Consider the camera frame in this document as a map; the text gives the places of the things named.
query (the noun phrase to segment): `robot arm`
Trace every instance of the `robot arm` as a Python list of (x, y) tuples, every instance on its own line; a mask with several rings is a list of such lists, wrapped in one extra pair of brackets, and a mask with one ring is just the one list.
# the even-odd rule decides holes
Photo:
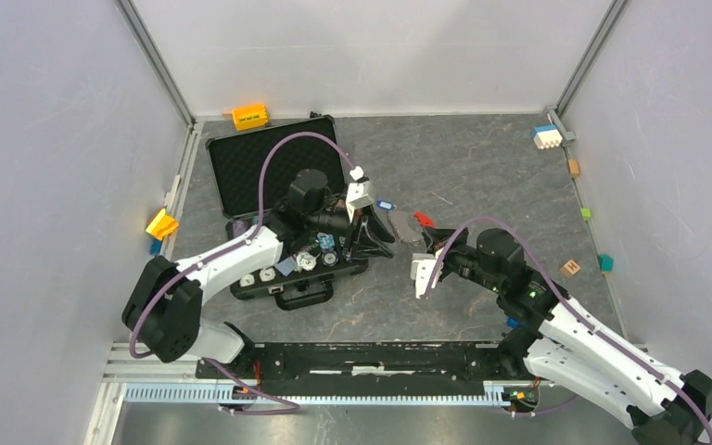
[(178, 281), (146, 315), (138, 338), (163, 362), (185, 354), (230, 363), (245, 346), (243, 336), (228, 324), (200, 318), (204, 304), (218, 292), (254, 271), (275, 265), (318, 232), (346, 237), (345, 249), (355, 259), (393, 256), (385, 243), (394, 237), (375, 216), (372, 187), (361, 168), (351, 176), (344, 200), (332, 199), (322, 172), (300, 172), (258, 233), (241, 236), (205, 253), (176, 263), (157, 256), (149, 261), (135, 285), (121, 320), (135, 328), (142, 312), (172, 279)]
[[(682, 375), (650, 357), (596, 320), (556, 284), (568, 305), (593, 324), (593, 329), (586, 328), (560, 303), (539, 272), (526, 265), (523, 249), (501, 229), (482, 232), (477, 248), (467, 246), (467, 231), (461, 233), (438, 276), (432, 277), (435, 256), (453, 232), (425, 228), (428, 253), (415, 256), (412, 264), (417, 297), (429, 280), (452, 273), (495, 292), (498, 306), (522, 324), (499, 346), (502, 366), (509, 374), (531, 374), (569, 388), (631, 428), (643, 445), (696, 442), (704, 428), (668, 382), (689, 395), (710, 419), (709, 377), (696, 370)], [(599, 331), (655, 368), (665, 381), (597, 336)]]

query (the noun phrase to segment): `metal rod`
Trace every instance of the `metal rod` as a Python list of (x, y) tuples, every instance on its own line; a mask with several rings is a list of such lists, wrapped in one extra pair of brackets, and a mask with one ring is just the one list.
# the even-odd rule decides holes
[(127, 24), (130, 25), (130, 29), (132, 30), (135, 39), (140, 44), (144, 54), (146, 54), (146, 58), (151, 64), (151, 68), (157, 73), (159, 81), (171, 97), (171, 101), (176, 107), (176, 111), (179, 113), (179, 116), (184, 122), (186, 122), (187, 126), (191, 127), (192, 125), (195, 125), (195, 114), (193, 114), (192, 110), (189, 109), (189, 106), (187, 106), (184, 101), (184, 97), (182, 96), (178, 85), (176, 85), (176, 82), (173, 80), (171, 72), (168, 70), (168, 66), (165, 65), (165, 61), (162, 60), (162, 56), (159, 54), (159, 50), (154, 44), (154, 40), (151, 39), (151, 35), (148, 33), (145, 23), (140, 18), (140, 14), (137, 12), (137, 8), (135, 7), (133, 1), (115, 1), (121, 11), (121, 14), (127, 21)]
[(596, 29), (596, 33), (593, 35), (593, 38), (591, 38), (588, 48), (586, 48), (585, 54), (582, 55), (582, 58), (575, 68), (575, 72), (572, 74), (569, 83), (561, 94), (561, 98), (558, 99), (556, 106), (559, 116), (563, 116), (569, 108), (569, 105), (571, 105), (572, 98), (582, 85), (585, 76), (591, 69), (591, 65), (593, 65), (593, 61), (602, 51), (604, 41), (607, 39), (607, 36), (610, 35), (613, 28), (615, 28), (616, 22), (628, 2), (629, 0), (613, 0), (613, 3), (610, 4), (610, 7), (602, 18), (602, 22), (599, 24), (599, 28)]

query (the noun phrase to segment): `yellow block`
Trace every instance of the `yellow block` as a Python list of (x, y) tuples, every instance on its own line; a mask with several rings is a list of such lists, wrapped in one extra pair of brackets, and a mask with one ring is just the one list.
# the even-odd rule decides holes
[(146, 233), (161, 241), (178, 228), (179, 223), (165, 209), (160, 209), (148, 223)]
[(250, 128), (261, 127), (269, 122), (269, 115), (266, 112), (266, 106), (263, 104), (236, 108), (231, 115), (233, 116), (234, 126), (239, 132), (249, 130)]

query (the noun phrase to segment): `red clip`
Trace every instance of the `red clip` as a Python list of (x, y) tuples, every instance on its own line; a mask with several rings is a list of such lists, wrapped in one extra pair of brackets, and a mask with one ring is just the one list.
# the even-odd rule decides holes
[(429, 216), (425, 215), (421, 211), (417, 211), (413, 214), (413, 217), (419, 222), (422, 227), (432, 227), (435, 228), (435, 223), (432, 222)]

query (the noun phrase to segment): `teal block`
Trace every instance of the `teal block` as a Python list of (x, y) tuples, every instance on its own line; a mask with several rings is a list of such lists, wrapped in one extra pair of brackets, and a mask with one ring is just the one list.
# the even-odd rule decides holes
[(599, 259), (599, 269), (602, 269), (602, 272), (613, 272), (613, 257), (600, 253), (596, 258)]

